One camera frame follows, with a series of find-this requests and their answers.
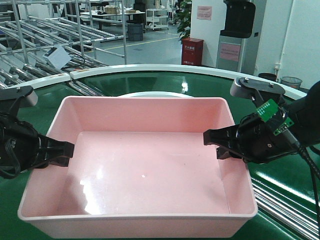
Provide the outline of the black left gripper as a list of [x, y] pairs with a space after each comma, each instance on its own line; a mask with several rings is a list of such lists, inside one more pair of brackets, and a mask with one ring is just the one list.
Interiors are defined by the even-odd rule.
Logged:
[[5, 179], [14, 179], [20, 173], [37, 167], [38, 153], [43, 158], [52, 158], [38, 168], [49, 165], [68, 167], [74, 149], [75, 145], [68, 141], [38, 136], [32, 124], [14, 115], [0, 115], [0, 176]]

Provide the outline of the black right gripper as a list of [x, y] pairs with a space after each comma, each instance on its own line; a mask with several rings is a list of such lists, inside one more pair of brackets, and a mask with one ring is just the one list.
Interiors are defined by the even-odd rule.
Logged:
[[256, 164], [269, 163], [295, 152], [294, 148], [281, 136], [275, 136], [257, 114], [244, 117], [240, 124], [208, 129], [203, 133], [203, 144], [220, 146], [216, 158], [244, 159]]

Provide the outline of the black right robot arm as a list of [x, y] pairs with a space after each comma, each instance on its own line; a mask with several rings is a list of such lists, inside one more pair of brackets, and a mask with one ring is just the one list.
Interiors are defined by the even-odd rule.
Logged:
[[239, 124], [221, 97], [67, 96], [40, 139], [40, 167], [67, 167], [82, 132], [107, 133], [104, 148], [126, 133], [133, 134], [134, 144], [145, 134], [194, 134], [187, 149], [213, 145], [218, 160], [265, 164], [298, 154], [314, 167], [307, 148], [320, 142], [319, 84], [290, 103], [281, 86], [253, 79], [237, 79], [231, 93], [255, 104]]

